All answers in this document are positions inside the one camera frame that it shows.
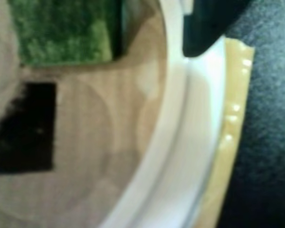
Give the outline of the teal dotted gripper finger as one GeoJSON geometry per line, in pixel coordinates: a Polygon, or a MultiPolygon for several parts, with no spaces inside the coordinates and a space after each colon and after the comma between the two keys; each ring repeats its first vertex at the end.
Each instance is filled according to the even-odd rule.
{"type": "Polygon", "coordinates": [[[206,52],[247,6],[247,0],[183,0],[184,55],[198,57],[206,52]]]}

